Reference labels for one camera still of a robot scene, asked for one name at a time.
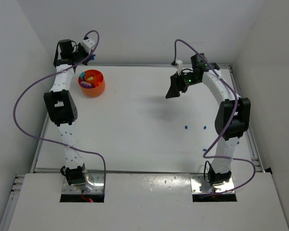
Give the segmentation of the teal lego brick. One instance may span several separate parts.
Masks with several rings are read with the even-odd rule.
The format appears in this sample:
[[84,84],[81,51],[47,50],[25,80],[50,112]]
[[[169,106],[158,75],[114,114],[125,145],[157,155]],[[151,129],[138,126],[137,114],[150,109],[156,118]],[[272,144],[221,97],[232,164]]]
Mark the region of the teal lego brick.
[[81,81],[86,81],[86,79],[85,79],[85,72],[83,72],[83,73],[81,73],[80,75],[79,75],[79,78],[81,79]]

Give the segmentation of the purple lego brick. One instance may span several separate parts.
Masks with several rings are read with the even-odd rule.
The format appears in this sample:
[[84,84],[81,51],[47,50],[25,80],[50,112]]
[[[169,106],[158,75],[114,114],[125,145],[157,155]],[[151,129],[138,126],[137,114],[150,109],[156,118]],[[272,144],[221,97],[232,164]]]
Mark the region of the purple lego brick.
[[86,82],[86,81],[80,82],[80,86],[82,86],[83,88],[86,88],[86,89],[91,89],[92,88],[92,84],[89,83],[89,82]]

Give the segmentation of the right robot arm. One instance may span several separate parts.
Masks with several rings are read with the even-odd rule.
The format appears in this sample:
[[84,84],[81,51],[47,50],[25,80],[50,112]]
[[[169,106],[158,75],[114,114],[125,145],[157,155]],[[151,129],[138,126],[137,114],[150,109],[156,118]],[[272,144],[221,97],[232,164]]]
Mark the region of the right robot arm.
[[231,178],[231,162],[237,142],[249,128],[251,102],[241,98],[224,80],[217,64],[208,64],[204,54],[191,57],[192,68],[185,72],[183,62],[175,59],[171,65],[177,71],[170,77],[170,88],[166,98],[177,98],[190,86],[204,84],[213,94],[219,109],[214,126],[218,138],[215,156],[204,172],[204,180],[211,186],[228,182]]

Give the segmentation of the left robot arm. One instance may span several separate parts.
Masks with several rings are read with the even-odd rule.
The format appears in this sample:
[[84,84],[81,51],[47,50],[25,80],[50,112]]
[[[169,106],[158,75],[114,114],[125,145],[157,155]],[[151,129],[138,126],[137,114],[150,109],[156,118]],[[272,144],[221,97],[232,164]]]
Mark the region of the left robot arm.
[[67,145],[66,163],[61,168],[61,174],[65,176],[68,185],[80,190],[84,190],[90,180],[83,158],[78,151],[72,149],[76,143],[74,136],[78,111],[69,89],[76,64],[88,62],[95,44],[96,42],[88,37],[85,37],[76,48],[69,39],[59,41],[53,62],[57,74],[52,88],[43,96],[50,120],[57,126],[63,142]]

